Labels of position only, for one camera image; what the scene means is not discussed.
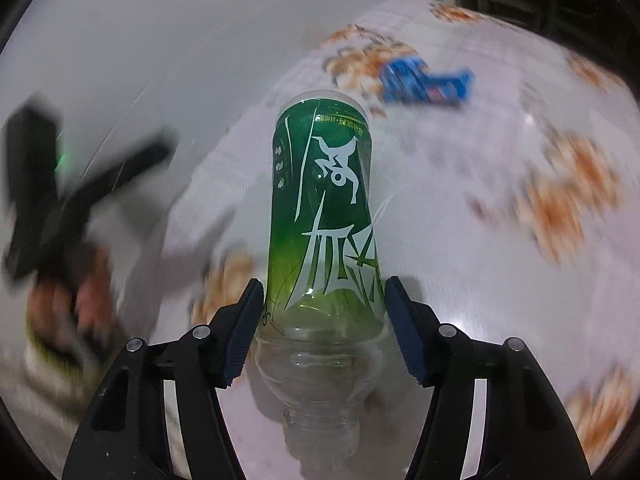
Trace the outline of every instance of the metal screw head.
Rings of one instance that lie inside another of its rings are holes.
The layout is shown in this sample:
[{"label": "metal screw head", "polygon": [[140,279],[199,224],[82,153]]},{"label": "metal screw head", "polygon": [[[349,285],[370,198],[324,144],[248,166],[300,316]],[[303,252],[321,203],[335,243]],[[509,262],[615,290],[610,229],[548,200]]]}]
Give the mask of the metal screw head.
[{"label": "metal screw head", "polygon": [[444,337],[453,337],[458,333],[456,327],[453,325],[440,325],[438,332],[440,332],[440,335]]},{"label": "metal screw head", "polygon": [[196,339],[204,339],[211,333],[211,329],[207,325],[199,325],[191,333]]},{"label": "metal screw head", "polygon": [[511,350],[514,350],[516,352],[524,350],[524,342],[522,341],[522,339],[518,339],[517,337],[510,337],[507,340],[507,345],[509,345],[509,348],[511,348]]},{"label": "metal screw head", "polygon": [[129,352],[137,352],[141,348],[142,348],[142,339],[135,337],[127,341],[127,350],[129,350]]}]

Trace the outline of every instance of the blue object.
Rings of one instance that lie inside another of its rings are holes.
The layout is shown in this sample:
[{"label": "blue object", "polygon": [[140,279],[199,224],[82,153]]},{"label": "blue object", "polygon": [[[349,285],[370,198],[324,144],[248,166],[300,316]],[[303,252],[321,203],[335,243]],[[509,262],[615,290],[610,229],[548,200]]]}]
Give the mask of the blue object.
[{"label": "blue object", "polygon": [[380,70],[383,99],[388,102],[456,104],[468,99],[474,74],[468,68],[450,74],[431,75],[419,56],[401,57]]},{"label": "blue object", "polygon": [[419,329],[424,324],[417,319],[416,312],[411,312],[414,310],[414,304],[404,291],[398,277],[386,280],[385,304],[406,369],[419,384],[425,385],[429,376],[426,361],[427,349],[424,343],[426,338]]},{"label": "blue object", "polygon": [[262,284],[258,280],[251,280],[238,303],[220,308],[209,323],[220,353],[225,358],[220,373],[223,388],[231,386],[233,380],[242,373],[255,329],[262,317],[263,305]]}]

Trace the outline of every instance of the green bottle label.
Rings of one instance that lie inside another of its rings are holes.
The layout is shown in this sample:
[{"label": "green bottle label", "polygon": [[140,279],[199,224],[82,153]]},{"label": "green bottle label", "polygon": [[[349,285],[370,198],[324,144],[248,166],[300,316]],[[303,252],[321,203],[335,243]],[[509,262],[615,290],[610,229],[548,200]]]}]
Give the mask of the green bottle label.
[{"label": "green bottle label", "polygon": [[366,120],[343,102],[305,100],[278,120],[264,332],[353,340],[382,328],[370,154]]}]

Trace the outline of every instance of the plastic bottle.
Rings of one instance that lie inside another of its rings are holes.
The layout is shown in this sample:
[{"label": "plastic bottle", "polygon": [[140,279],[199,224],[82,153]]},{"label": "plastic bottle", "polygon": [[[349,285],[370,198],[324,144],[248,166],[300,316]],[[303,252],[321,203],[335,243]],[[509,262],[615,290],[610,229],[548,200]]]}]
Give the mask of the plastic bottle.
[{"label": "plastic bottle", "polygon": [[257,364],[287,405],[303,469],[338,468],[358,446],[355,409],[385,359],[382,282],[367,191],[362,108],[333,91],[284,107],[273,137],[268,284]]}]

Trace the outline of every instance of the blue package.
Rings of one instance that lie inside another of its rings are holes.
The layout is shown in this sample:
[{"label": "blue package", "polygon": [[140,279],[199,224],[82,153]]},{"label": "blue package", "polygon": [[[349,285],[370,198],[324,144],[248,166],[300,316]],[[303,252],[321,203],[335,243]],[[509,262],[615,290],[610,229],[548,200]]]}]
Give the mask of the blue package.
[{"label": "blue package", "polygon": [[400,57],[380,70],[383,99],[388,102],[456,104],[468,99],[474,74],[468,68],[450,74],[431,75],[418,56]]}]

